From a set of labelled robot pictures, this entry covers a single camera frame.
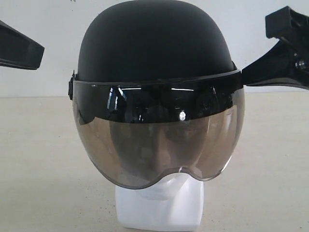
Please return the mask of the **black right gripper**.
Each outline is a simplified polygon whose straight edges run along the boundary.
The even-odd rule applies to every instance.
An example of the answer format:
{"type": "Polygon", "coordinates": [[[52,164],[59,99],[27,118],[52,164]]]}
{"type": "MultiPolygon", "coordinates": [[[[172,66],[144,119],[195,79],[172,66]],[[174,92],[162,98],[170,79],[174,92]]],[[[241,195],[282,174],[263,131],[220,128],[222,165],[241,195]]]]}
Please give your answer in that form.
{"type": "Polygon", "coordinates": [[[285,6],[265,17],[266,37],[280,40],[242,69],[249,87],[309,89],[309,17],[285,6]]]}

